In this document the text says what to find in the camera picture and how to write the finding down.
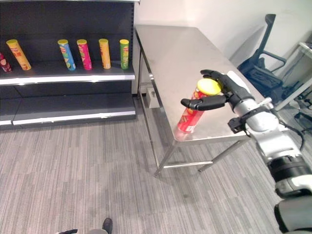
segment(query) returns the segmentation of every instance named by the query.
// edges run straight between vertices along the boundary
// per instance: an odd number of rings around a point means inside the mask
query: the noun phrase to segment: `robotic arm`
[[[228,125],[234,133],[245,131],[256,142],[257,150],[274,178],[275,191],[283,198],[274,212],[280,230],[312,232],[312,171],[292,139],[279,128],[279,119],[272,114],[271,99],[256,103],[254,97],[230,77],[217,71],[202,70],[221,86],[223,95],[201,99],[182,99],[181,104],[194,110],[212,110],[229,102],[238,115]]]

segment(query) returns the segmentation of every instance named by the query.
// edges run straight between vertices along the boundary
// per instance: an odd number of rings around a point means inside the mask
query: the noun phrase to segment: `chair armrest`
[[[274,72],[274,71],[276,71],[277,69],[280,69],[281,67],[285,66],[285,64],[286,64],[286,61],[287,61],[287,60],[286,60],[285,58],[282,58],[282,57],[280,57],[280,56],[277,56],[277,55],[272,54],[272,53],[270,53],[270,52],[268,52],[268,51],[265,51],[265,50],[262,52],[262,54],[268,55],[268,56],[270,56],[270,57],[272,57],[272,58],[274,58],[274,59],[277,59],[277,60],[279,60],[279,61],[281,61],[281,62],[283,63],[281,66],[275,68],[275,69],[272,70],[271,72]]]

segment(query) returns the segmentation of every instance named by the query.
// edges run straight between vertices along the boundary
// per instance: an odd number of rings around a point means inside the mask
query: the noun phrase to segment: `blue chair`
[[[247,59],[237,67],[238,70],[253,84],[253,86],[264,97],[271,97],[273,99],[273,103],[278,101],[278,95],[274,91],[278,88],[281,89],[283,84],[283,82],[277,76],[275,76],[273,72],[283,67],[286,63],[286,59],[264,50],[264,47],[268,41],[270,32],[273,27],[275,16],[275,14],[267,14],[265,16],[265,22],[268,26],[259,48],[255,51],[253,56],[251,56],[249,59]],[[271,71],[266,69],[264,58],[260,58],[262,54],[281,61],[282,65]]]

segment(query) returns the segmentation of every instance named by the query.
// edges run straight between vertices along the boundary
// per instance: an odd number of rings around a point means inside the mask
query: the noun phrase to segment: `green pringles can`
[[[121,39],[119,42],[121,68],[125,70],[129,67],[129,41],[126,39]]]

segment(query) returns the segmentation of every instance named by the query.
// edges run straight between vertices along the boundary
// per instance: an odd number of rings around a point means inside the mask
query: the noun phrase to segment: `pringles can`
[[[76,69],[76,65],[74,63],[72,53],[70,52],[68,40],[65,39],[58,40],[58,45],[60,51],[62,52],[68,70],[74,71]]]
[[[10,64],[6,61],[6,59],[2,53],[0,53],[0,66],[2,67],[4,72],[11,72],[12,71]]]
[[[214,81],[213,79],[203,78],[198,81],[197,87],[193,92],[192,99],[214,96],[220,92],[221,87],[218,82]],[[177,125],[178,128],[185,133],[192,132],[203,113],[204,111],[185,108],[183,115]]]
[[[77,40],[78,49],[80,52],[81,60],[85,70],[92,69],[92,63],[90,59],[89,49],[87,41],[84,39]]]
[[[109,46],[108,46],[108,39],[100,39],[99,42],[99,49],[101,51],[102,57],[102,64],[104,69],[111,68],[111,58],[109,56]]]
[[[129,41],[126,39],[121,39],[119,42],[121,68],[125,70],[129,67]]]
[[[22,51],[18,40],[12,39],[12,40],[8,40],[6,42],[6,44],[9,46],[9,48],[11,49],[13,55],[15,56],[16,60],[19,62],[21,68],[23,70],[30,70],[31,66],[24,54],[24,52]]]

